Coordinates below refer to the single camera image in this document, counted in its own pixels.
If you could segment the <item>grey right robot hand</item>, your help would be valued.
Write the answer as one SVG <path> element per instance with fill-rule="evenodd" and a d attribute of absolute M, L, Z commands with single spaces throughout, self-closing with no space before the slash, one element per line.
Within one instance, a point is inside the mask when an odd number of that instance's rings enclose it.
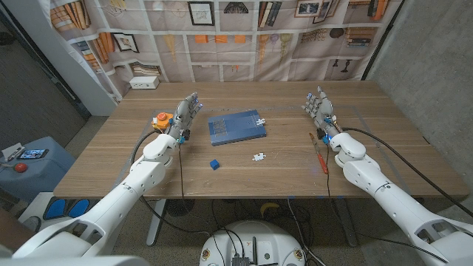
<path fill-rule="evenodd" d="M 317 86 L 316 94 L 308 93 L 306 99 L 302 109 L 312 118 L 317 128 L 318 139 L 330 142 L 333 137 L 341 133 L 336 125 L 332 102 L 321 86 Z"/>

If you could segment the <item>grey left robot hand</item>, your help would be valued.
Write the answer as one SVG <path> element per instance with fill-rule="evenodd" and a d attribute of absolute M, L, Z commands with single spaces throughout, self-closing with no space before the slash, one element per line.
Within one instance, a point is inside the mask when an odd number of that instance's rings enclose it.
<path fill-rule="evenodd" d="M 203 105 L 198 100 L 197 92 L 187 96 L 178 104 L 166 134 L 177 139 L 178 143 L 189 140 L 192 121 L 202 107 Z"/>

